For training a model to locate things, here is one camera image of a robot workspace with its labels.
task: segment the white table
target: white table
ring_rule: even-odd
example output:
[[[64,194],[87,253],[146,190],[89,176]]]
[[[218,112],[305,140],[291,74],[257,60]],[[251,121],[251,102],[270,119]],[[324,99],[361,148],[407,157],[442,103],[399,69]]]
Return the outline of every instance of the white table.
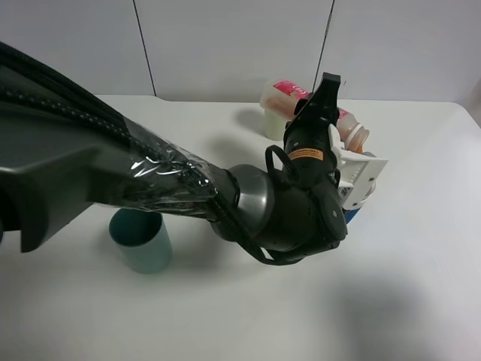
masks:
[[[264,167],[258,105],[101,98],[214,164]],[[137,275],[108,237],[115,209],[93,206],[33,253],[6,235],[0,359],[480,360],[481,129],[450,103],[340,106],[390,162],[338,249],[271,267],[166,216],[174,261]]]

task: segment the orange label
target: orange label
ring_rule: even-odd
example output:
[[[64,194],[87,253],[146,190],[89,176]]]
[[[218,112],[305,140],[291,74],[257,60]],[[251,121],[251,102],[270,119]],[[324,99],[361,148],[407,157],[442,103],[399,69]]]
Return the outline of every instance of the orange label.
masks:
[[[324,153],[321,150],[313,148],[303,148],[294,150],[292,153],[289,154],[289,158],[291,160],[297,158],[316,158],[318,160],[324,160]]]

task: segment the bottle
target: bottle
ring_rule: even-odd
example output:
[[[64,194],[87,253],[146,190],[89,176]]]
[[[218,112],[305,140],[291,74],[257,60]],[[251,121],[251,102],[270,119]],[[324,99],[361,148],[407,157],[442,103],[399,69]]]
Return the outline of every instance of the bottle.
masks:
[[[369,131],[355,119],[354,115],[339,108],[337,130],[345,149],[351,152],[362,153],[362,145],[368,139]]]
[[[265,112],[265,135],[282,141],[286,123],[294,119],[295,105],[309,92],[289,80],[273,80],[265,84],[260,105]]]

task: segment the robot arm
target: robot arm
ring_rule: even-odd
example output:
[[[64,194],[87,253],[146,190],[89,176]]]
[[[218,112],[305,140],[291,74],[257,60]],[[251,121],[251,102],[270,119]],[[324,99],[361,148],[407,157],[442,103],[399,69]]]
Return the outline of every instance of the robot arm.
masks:
[[[267,172],[225,170],[0,43],[0,234],[20,230],[29,252],[97,202],[204,218],[267,264],[336,248],[346,237],[338,195],[346,154],[332,130],[339,85],[324,75],[286,129],[284,149],[266,150]]]

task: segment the plastic cup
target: plastic cup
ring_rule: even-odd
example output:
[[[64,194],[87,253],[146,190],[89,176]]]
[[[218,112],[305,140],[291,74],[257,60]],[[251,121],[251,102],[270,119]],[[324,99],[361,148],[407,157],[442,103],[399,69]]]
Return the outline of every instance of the plastic cup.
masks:
[[[109,233],[136,272],[160,272],[171,263],[171,240],[160,213],[120,209],[110,220]]]

